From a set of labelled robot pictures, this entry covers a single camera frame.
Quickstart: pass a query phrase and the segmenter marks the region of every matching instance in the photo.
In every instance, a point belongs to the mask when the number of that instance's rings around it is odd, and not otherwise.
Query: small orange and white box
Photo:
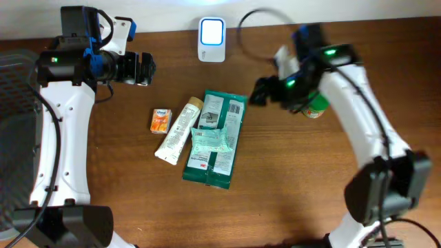
[[[150,131],[154,134],[166,134],[172,122],[171,110],[153,110],[152,125]]]

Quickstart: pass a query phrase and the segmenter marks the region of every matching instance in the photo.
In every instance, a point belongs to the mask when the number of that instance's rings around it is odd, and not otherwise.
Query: barcode
[[[240,107],[236,104],[230,104],[228,108],[228,112],[239,114]]]

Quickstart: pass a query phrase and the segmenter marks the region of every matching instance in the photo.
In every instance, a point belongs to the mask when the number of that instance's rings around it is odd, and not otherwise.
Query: green lid
[[[315,92],[309,94],[309,98],[311,98]],[[329,106],[328,100],[326,100],[325,97],[322,96],[322,94],[319,94],[309,105],[309,109],[315,110],[315,111],[323,111],[327,109]]]

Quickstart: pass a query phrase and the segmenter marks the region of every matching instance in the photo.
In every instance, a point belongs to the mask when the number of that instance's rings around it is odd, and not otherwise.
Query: device screen
[[[201,23],[201,42],[204,45],[220,45],[223,42],[223,22],[206,19]]]

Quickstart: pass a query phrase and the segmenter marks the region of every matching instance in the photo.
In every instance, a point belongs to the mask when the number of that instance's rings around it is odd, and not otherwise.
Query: wood grain surface
[[[407,217],[441,237],[441,21],[439,18],[326,23],[331,43],[352,43],[392,125],[433,171],[417,210]],[[289,28],[246,28],[245,45],[272,56],[291,46]],[[249,106],[230,190],[182,181],[189,140],[177,166],[154,157],[165,135],[149,130],[154,108],[174,117],[206,89],[250,95],[256,79],[275,74],[247,58],[227,31],[223,63],[197,57],[197,31],[136,34],[127,50],[150,52],[153,84],[115,84],[111,101],[95,105],[88,134],[93,205],[112,208],[114,228],[140,247],[262,247],[322,238],[345,214],[345,185],[357,172],[346,134],[332,109],[313,120],[277,104]],[[0,50],[40,52],[47,39],[2,41]],[[97,98],[107,96],[99,88]],[[434,247],[410,225],[388,227],[407,247]],[[22,241],[17,247],[33,247]]]

